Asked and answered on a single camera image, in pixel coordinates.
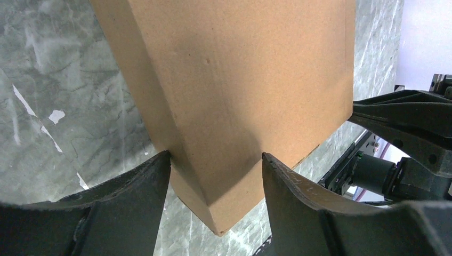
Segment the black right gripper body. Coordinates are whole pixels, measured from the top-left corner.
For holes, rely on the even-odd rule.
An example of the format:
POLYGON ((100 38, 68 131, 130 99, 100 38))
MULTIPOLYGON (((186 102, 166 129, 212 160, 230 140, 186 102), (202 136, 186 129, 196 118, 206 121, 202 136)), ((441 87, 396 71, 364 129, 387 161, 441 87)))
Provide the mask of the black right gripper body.
POLYGON ((350 184, 384 197, 389 202, 451 201, 451 178, 436 176, 412 158, 397 164, 358 154, 349 167, 350 184))

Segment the brown cardboard paper box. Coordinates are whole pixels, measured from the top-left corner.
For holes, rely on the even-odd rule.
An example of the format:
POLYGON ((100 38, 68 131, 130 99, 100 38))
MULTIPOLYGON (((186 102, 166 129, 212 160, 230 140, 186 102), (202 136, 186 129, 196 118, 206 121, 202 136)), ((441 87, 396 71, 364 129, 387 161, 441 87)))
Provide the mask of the brown cardboard paper box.
POLYGON ((223 236, 352 114, 355 1, 91 1, 180 200, 223 236))

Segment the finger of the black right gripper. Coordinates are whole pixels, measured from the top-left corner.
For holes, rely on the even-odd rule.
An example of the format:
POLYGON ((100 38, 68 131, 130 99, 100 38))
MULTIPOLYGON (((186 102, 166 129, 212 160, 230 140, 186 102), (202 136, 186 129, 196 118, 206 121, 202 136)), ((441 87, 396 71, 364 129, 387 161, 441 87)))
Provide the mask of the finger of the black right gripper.
POLYGON ((434 175, 451 176, 451 100, 403 90, 354 101, 349 121, 391 143, 434 175))

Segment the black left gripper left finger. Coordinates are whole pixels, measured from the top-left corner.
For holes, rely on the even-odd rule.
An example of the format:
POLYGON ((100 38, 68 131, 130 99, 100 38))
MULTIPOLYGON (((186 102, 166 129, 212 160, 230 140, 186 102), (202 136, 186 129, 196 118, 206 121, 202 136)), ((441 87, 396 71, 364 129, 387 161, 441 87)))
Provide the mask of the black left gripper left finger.
POLYGON ((1 255, 152 255, 171 173, 163 151, 56 202, 1 204, 1 255))

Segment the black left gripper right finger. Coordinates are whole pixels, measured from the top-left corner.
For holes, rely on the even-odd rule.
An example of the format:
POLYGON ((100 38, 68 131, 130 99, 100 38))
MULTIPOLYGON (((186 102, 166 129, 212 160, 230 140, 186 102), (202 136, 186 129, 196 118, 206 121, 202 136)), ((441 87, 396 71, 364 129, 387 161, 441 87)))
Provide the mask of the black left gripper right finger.
POLYGON ((451 255, 451 202, 376 207, 344 198, 262 154, 277 255, 451 255))

